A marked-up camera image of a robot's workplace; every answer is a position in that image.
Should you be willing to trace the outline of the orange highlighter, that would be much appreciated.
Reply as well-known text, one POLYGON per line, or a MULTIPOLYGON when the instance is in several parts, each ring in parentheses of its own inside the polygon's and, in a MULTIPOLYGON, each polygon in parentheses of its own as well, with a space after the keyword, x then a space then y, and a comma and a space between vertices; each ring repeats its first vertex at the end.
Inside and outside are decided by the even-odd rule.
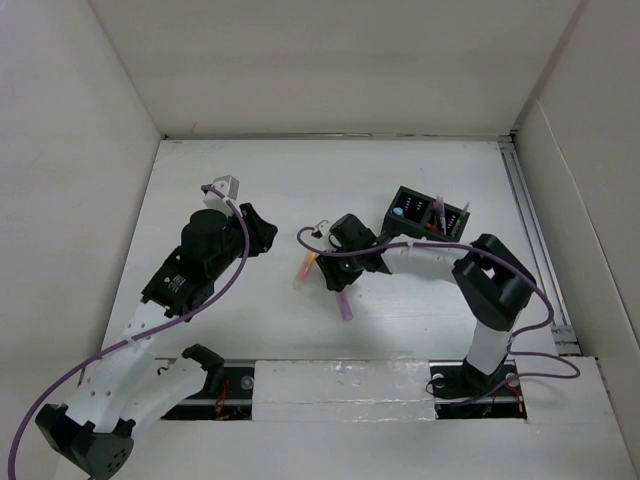
POLYGON ((316 253, 312 251, 308 251, 305 254, 304 259, 293 281, 293 288, 295 290, 300 290, 302 288, 304 282, 306 281, 306 278, 309 275, 311 268, 315 263, 316 257, 317 257, 316 253))

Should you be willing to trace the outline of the pink highlighter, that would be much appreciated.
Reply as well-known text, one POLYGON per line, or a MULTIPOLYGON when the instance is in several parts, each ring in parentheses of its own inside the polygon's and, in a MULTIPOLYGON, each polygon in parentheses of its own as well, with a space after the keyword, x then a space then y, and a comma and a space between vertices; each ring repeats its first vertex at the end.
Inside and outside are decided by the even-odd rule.
POLYGON ((345 291, 338 292, 336 294, 336 299, 337 299, 342 320, 345 322, 351 321, 353 319, 353 312, 352 312, 348 297, 346 295, 346 292, 345 291))

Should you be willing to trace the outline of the blue gel pen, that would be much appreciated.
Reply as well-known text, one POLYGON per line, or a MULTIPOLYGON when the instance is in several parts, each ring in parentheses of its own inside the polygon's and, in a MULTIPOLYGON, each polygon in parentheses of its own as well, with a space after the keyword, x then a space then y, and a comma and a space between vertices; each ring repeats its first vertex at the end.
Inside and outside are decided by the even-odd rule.
POLYGON ((444 198, 442 196, 440 196, 442 198, 441 200, 441 215, 442 215, 442 223, 446 223, 446 228, 447 228, 447 234, 448 234, 448 220, 447 220, 447 208, 446 208, 446 203, 444 201, 444 198))

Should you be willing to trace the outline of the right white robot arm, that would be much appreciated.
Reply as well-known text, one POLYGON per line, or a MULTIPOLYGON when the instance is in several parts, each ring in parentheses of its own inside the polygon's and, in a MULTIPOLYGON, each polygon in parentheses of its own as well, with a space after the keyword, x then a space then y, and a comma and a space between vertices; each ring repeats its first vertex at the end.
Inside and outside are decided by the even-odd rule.
POLYGON ((469 245, 429 246, 407 235, 375 235, 356 216, 312 230, 325 253, 316 258, 326 286, 341 292, 363 272, 407 274, 457 285, 476 319, 471 346, 455 381, 469 393, 494 387, 514 324, 529 303, 535 279, 495 236, 469 245))

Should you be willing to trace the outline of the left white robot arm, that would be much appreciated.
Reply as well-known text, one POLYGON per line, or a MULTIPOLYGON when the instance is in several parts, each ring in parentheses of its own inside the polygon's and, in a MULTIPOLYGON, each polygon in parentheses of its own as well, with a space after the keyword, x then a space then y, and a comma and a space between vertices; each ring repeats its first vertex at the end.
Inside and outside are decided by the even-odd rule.
POLYGON ((235 260, 269 251, 277 232, 249 203, 193 213, 180 245, 142 290, 124 345, 97 361, 69 400, 46 404, 36 415, 49 445, 90 478, 110 479, 142 431, 182 400, 216 394, 224 360, 200 344, 186 348, 153 383, 139 384, 171 334, 184 327, 181 316, 213 297, 215 281, 235 260))

